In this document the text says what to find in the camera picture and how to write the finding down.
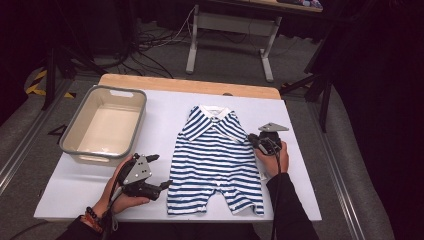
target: table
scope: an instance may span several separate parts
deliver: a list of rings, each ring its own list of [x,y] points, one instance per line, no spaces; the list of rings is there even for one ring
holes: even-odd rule
[[[236,111],[246,132],[258,133],[257,128],[268,123],[267,121],[289,127],[291,130],[282,133],[280,137],[286,140],[290,149],[289,172],[294,173],[292,181],[309,218],[321,220],[315,194],[287,110],[285,110],[285,104],[279,99],[276,89],[114,74],[104,75],[99,84],[142,89],[146,93],[146,117],[141,127],[140,137],[136,141],[135,151],[146,155],[160,155],[158,160],[149,164],[153,176],[147,182],[155,185],[169,178],[176,136],[184,125],[186,115],[193,107],[193,103],[206,105],[213,103],[218,106],[225,104],[225,106]],[[234,96],[220,96],[223,93],[231,93]],[[254,114],[255,118],[251,118],[252,111],[259,111],[258,109],[262,111],[262,114]],[[260,162],[258,169],[261,172],[264,171]],[[64,153],[52,174],[34,217],[49,221],[75,218],[87,205],[94,204],[97,201],[113,171],[114,167],[78,164],[71,156]],[[272,221],[272,206],[265,184],[266,181],[262,181],[264,216],[256,216],[250,209],[232,215],[222,195],[214,195],[210,198],[206,214],[168,216],[166,213],[167,191],[165,190],[157,201],[127,209],[117,217],[119,220],[127,222]]]
[[[230,1],[200,1],[200,2],[221,2],[222,4]],[[276,0],[238,0],[232,2],[242,2],[248,4],[259,4],[278,9],[295,9],[307,12],[321,12],[322,9],[315,7],[305,7],[295,4],[279,3]],[[234,17],[223,14],[215,14],[200,11],[199,3],[194,7],[193,30],[189,56],[187,60],[186,72],[192,74],[194,72],[194,64],[197,53],[197,30],[198,28],[220,30],[227,32],[236,32],[244,34],[252,34],[268,37],[266,48],[260,49],[260,57],[267,82],[273,82],[271,66],[269,64],[269,53],[277,36],[278,28],[281,23],[281,16],[275,16],[274,20],[259,20],[245,17]]]

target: person's left hand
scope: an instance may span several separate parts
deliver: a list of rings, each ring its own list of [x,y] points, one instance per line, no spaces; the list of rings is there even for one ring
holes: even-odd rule
[[[118,167],[116,167],[113,176],[109,179],[106,184],[106,187],[103,191],[103,194],[99,201],[94,205],[93,211],[97,214],[99,218],[102,217],[103,213],[107,210],[107,205],[109,203],[109,195],[112,191],[113,183],[115,182],[116,177],[118,176],[119,170],[124,166],[125,162],[131,160],[132,155],[128,156],[125,160],[123,160]],[[146,204],[150,202],[150,199],[145,197],[128,197],[125,194],[121,194],[118,199],[116,199],[115,203],[112,206],[112,211],[115,214],[118,214],[129,207],[139,206],[142,204]]]

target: white tabletop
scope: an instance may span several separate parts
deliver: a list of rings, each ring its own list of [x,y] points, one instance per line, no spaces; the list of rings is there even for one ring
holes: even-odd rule
[[[230,97],[197,93],[144,90],[147,95],[146,116],[135,151],[139,154],[159,154],[160,158],[150,163],[153,176],[147,182],[159,185],[169,179],[169,170],[178,132],[184,126],[189,111],[196,105],[228,107],[235,111],[247,133],[259,134],[258,127],[269,122],[288,127],[280,132],[287,142],[290,155],[289,174],[300,201],[310,220],[321,220],[315,194],[306,170],[290,118],[282,100]],[[263,170],[259,160],[258,168]],[[87,206],[94,205],[114,171],[114,167],[79,164],[63,154],[53,172],[40,200],[34,217],[49,221],[72,220],[83,214]],[[229,221],[257,222],[273,219],[266,181],[262,181],[264,216],[256,216],[248,208],[232,215],[222,195],[214,195],[208,202],[207,213],[168,216],[167,191],[157,201],[130,208],[117,215],[121,221]]]

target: hand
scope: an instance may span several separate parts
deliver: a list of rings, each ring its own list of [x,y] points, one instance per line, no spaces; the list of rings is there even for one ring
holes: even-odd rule
[[[287,153],[287,143],[281,141],[281,150],[280,150],[280,166],[281,166],[281,172],[287,172],[287,170],[289,169],[289,154]],[[275,175],[278,174],[278,164],[277,164],[277,159],[275,158],[274,155],[271,156],[266,156],[264,155],[261,150],[259,149],[254,149],[256,157],[259,158],[259,160],[262,161],[262,163],[265,166],[265,169],[267,171],[267,173],[271,176],[274,177]]]
[[[93,210],[97,214],[99,218],[102,217],[103,213],[107,210],[107,205],[109,204],[109,195],[112,191],[113,183],[115,182],[116,177],[118,176],[119,170],[124,166],[125,162],[131,160],[132,156],[127,157],[123,160],[118,167],[116,167],[113,176],[109,179],[106,184],[106,187],[103,191],[103,194],[99,201],[94,205]],[[145,197],[128,197],[125,194],[121,194],[118,199],[116,199],[115,203],[112,206],[112,211],[115,214],[118,214],[129,207],[139,206],[142,204],[146,204],[150,202],[150,199]]]

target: wooden table edge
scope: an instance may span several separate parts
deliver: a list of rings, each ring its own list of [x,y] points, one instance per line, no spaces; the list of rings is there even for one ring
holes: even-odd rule
[[[189,92],[214,95],[231,94],[232,96],[237,97],[281,100],[281,96],[278,90],[272,87],[203,82],[183,79],[105,74],[100,78],[99,85],[106,85],[117,88]]]

